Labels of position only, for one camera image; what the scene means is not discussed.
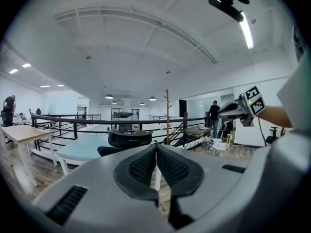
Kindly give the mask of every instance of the wooden floor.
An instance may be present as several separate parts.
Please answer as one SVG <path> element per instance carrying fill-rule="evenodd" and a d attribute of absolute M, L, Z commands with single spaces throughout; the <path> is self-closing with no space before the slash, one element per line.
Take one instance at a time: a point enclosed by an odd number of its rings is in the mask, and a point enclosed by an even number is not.
<path fill-rule="evenodd" d="M 4 155 L 4 150 L 0 147 L 0 171 L 7 181 L 9 187 L 11 188 L 12 193 L 22 198 L 33 201 L 45 188 L 53 184 L 55 181 L 63 177 L 63 171 L 60 165 L 55 167 L 53 161 L 41 158 L 36 155 L 29 156 L 27 150 L 24 151 L 25 157 L 31 171 L 34 175 L 35 180 L 38 183 L 38 187 L 34 187 L 26 174 L 26 170 L 22 163 L 18 148 L 8 147 L 8 152 L 10 154 L 10 160 L 13 163 L 13 166 L 9 166 Z M 197 146 L 192 151 L 195 151 L 198 154 L 205 154 L 207 149 L 202 145 Z M 239 160 L 250 160 L 254 149 L 240 147 L 240 146 L 231 146 L 229 150 L 228 158 L 234 158 Z M 226 153 L 216 153 L 215 156 L 226 156 Z M 75 166 L 69 165 L 69 169 L 74 169 Z M 153 173 L 151 187 L 155 186 L 155 172 Z M 161 187 L 159 192 L 159 212 L 167 219 L 170 209 L 170 198 L 171 190 L 164 178 L 161 178 Z"/>

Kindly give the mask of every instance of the wooden desk top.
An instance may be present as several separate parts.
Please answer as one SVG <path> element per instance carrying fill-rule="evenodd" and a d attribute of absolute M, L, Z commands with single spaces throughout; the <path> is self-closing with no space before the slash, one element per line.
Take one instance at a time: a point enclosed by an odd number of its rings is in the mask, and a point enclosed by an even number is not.
<path fill-rule="evenodd" d="M 28 125 L 1 127 L 1 130 L 14 142 L 29 142 L 51 134 L 48 131 L 40 130 Z"/>
<path fill-rule="evenodd" d="M 22 122 L 25 124 L 29 124 L 29 125 L 33 124 L 32 119 L 22 120 Z M 37 119 L 37 124 L 46 124 L 46 123 L 51 123 L 51 122 L 53 122 L 53 121 L 44 120 L 44 119 Z"/>
<path fill-rule="evenodd" d="M 204 133 L 210 132 L 210 130 L 211 128 L 207 130 L 200 130 L 198 127 L 193 127 L 193 128 L 187 128 L 184 131 L 189 134 L 204 134 Z"/>

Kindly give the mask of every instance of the cable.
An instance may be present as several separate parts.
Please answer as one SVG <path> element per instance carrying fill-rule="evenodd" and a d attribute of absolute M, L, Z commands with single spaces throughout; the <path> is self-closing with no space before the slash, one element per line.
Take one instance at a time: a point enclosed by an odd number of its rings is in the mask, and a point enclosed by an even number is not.
<path fill-rule="evenodd" d="M 262 133 L 262 129 L 261 129 L 261 124 L 260 124 L 260 119 L 259 119 L 259 117 L 258 117 L 258 123 L 259 123 L 260 132 L 261 132 L 261 135 L 262 135 L 262 138 L 263 138 L 264 145 L 267 146 L 266 140 L 265 140 L 264 135 L 263 135 L 263 133 Z"/>

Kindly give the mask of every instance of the man in black shirt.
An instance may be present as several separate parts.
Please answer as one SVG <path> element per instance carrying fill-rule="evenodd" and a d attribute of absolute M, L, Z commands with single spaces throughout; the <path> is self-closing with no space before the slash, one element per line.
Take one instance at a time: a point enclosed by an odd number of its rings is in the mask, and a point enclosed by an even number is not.
<path fill-rule="evenodd" d="M 220 107 L 217 105 L 217 101 L 213 102 L 213 105 L 209 109 L 209 127 L 213 126 L 213 138 L 217 137 L 217 125 L 218 125 L 218 111 Z"/>
<path fill-rule="evenodd" d="M 13 125 L 13 115 L 15 113 L 15 107 L 16 107 L 16 102 L 15 102 L 15 95 L 7 97 L 3 101 L 3 111 L 6 112 L 6 126 L 12 126 Z"/>

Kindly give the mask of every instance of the ceiling light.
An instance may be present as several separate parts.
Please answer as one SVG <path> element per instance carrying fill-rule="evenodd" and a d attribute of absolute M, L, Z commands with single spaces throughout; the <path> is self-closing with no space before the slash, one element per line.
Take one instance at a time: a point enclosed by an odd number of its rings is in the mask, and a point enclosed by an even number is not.
<path fill-rule="evenodd" d="M 11 74 L 13 74 L 13 73 L 15 73 L 15 72 L 17 72 L 18 70 L 15 68 L 15 69 L 13 69 L 12 71 L 10 71 L 10 73 Z"/>
<path fill-rule="evenodd" d="M 244 33 L 244 37 L 245 37 L 245 40 L 247 43 L 247 47 L 248 47 L 248 49 L 252 49 L 254 47 L 254 43 L 253 43 L 251 30 L 249 28 L 245 13 L 241 12 L 241 15 L 244 17 L 244 20 L 242 22 L 240 22 L 240 25 L 241 25 L 241 28 L 242 28 L 243 33 Z"/>
<path fill-rule="evenodd" d="M 31 64 L 26 63 L 26 64 L 22 65 L 22 67 L 31 67 Z"/>
<path fill-rule="evenodd" d="M 111 94 L 107 94 L 107 96 L 105 97 L 107 99 L 113 99 L 113 96 Z"/>

